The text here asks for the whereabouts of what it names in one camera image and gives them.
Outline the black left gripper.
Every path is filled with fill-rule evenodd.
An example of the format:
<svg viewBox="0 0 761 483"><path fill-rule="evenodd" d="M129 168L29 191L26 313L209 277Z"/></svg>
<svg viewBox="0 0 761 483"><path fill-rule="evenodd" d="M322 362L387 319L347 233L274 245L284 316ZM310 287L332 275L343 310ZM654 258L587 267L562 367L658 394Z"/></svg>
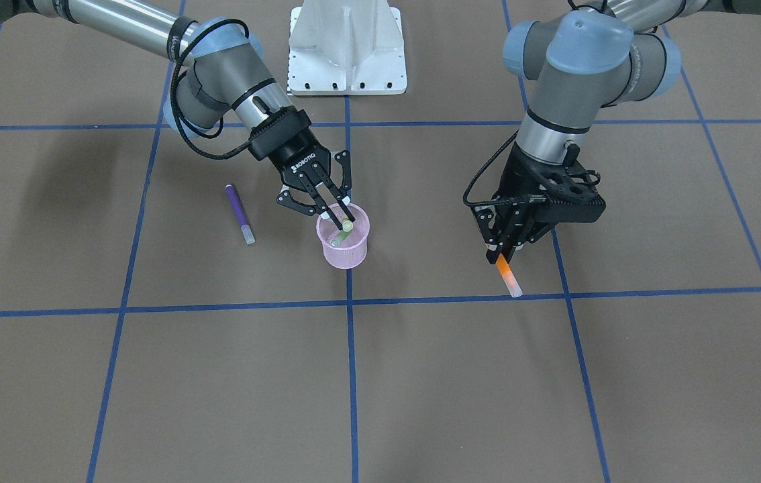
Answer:
<svg viewBox="0 0 761 483"><path fill-rule="evenodd" d="M486 244L486 259L496 265L524 244L534 244L559 223L592 223L607 203L596 186L601 177L578 162L580 147L566 144L558 165L537 161L516 143L504 143L474 175L476 182L497 156L512 147L498 189L488 201L472 202L472 214Z"/></svg>

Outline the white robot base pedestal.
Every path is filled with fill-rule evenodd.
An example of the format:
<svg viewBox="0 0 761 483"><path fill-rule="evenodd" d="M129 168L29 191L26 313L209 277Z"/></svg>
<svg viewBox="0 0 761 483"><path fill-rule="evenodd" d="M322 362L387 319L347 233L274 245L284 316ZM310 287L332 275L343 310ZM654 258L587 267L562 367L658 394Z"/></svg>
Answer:
<svg viewBox="0 0 761 483"><path fill-rule="evenodd" d="M406 92L401 12L389 2L305 1L289 19L290 95Z"/></svg>

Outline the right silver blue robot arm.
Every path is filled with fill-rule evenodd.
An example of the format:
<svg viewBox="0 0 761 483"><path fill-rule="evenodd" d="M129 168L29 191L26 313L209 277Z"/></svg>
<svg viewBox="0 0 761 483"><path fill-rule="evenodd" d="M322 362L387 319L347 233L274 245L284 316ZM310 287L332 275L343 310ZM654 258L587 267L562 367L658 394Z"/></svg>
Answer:
<svg viewBox="0 0 761 483"><path fill-rule="evenodd" d="M85 25L174 64L165 120L196 153L191 136L212 140L222 119L237 115L248 141L221 154L230 159L248 150L279 171L280 205L331 221L350 231L350 155L331 153L311 131L263 61L260 43L240 19L196 19L142 1L0 1L0 24L20 13Z"/></svg>

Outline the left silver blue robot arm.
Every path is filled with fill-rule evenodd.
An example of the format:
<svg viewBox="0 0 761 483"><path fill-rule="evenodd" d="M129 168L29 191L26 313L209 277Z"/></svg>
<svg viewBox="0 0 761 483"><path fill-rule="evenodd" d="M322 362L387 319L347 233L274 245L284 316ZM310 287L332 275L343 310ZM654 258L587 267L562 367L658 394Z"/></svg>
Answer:
<svg viewBox="0 0 761 483"><path fill-rule="evenodd" d="M699 12L761 15L761 1L589 1L553 21L515 25L506 69L535 82L521 125L502 146L506 165L488 201L463 195L486 260L510 261L559 223L592 223L607 204L599 174L580 164L599 110L669 91L682 68L678 46L656 33Z"/></svg>

